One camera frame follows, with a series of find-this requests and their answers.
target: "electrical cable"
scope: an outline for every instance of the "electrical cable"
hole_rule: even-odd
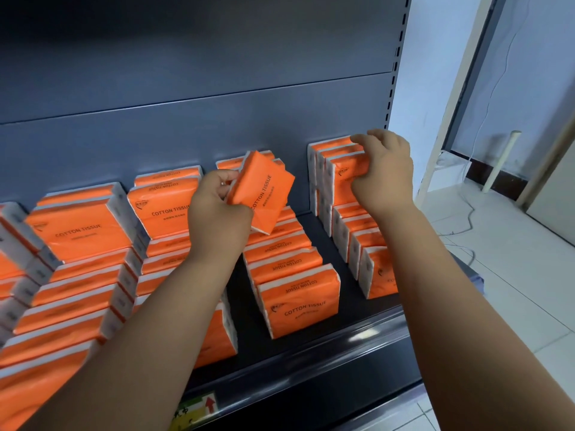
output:
[[[452,232],[449,234],[438,234],[440,237],[457,236],[458,234],[463,234],[463,233],[466,233],[468,231],[473,230],[473,222],[471,221],[471,216],[473,215],[473,213],[475,212],[476,209],[475,209],[475,207],[473,207],[473,205],[469,202],[469,200],[465,197],[465,195],[462,192],[463,184],[465,182],[465,169],[469,166],[469,163],[471,162],[471,158],[473,157],[473,153],[475,152],[475,147],[477,144],[477,138],[479,136],[479,132],[483,128],[483,125],[485,124],[485,121],[487,121],[487,117],[489,116],[489,106],[491,105],[491,100],[493,98],[493,94],[495,93],[495,90],[497,89],[499,82],[501,81],[503,76],[506,74],[507,69],[509,68],[509,53],[511,52],[511,47],[513,46],[513,42],[515,41],[515,37],[521,31],[521,29],[525,25],[525,22],[527,22],[527,19],[528,19],[529,14],[530,14],[530,5],[531,5],[531,0],[527,0],[527,12],[525,14],[525,17],[523,18],[523,21],[521,22],[521,25],[519,26],[519,28],[515,31],[513,37],[511,38],[511,42],[509,43],[509,47],[507,48],[507,54],[506,54],[506,59],[505,59],[505,69],[503,70],[503,73],[499,76],[499,79],[497,79],[495,86],[493,86],[491,94],[489,95],[489,100],[487,102],[487,109],[485,111],[485,117],[483,118],[483,121],[481,122],[477,132],[475,133],[475,137],[473,138],[473,144],[471,145],[471,154],[469,155],[469,158],[467,159],[467,162],[466,162],[464,168],[461,170],[462,178],[461,178],[461,186],[459,187],[459,190],[458,190],[458,195],[471,208],[471,211],[467,215],[467,222],[469,223],[469,228],[467,228],[463,231],[458,231],[457,233]],[[475,260],[475,251],[473,251],[471,248],[467,248],[467,247],[463,247],[463,246],[459,246],[459,248],[466,248],[466,249],[472,251],[473,258],[471,259],[471,262],[469,263],[471,265],[471,263]]]

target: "hand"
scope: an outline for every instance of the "hand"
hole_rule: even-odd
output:
[[[194,260],[235,264],[244,250],[251,231],[253,210],[243,205],[230,206],[223,201],[237,171],[221,169],[208,173],[192,196],[187,222]]]
[[[376,220],[413,206],[413,161],[409,143],[392,131],[374,129],[355,134],[351,141],[369,156],[369,171],[353,181],[351,189]]]

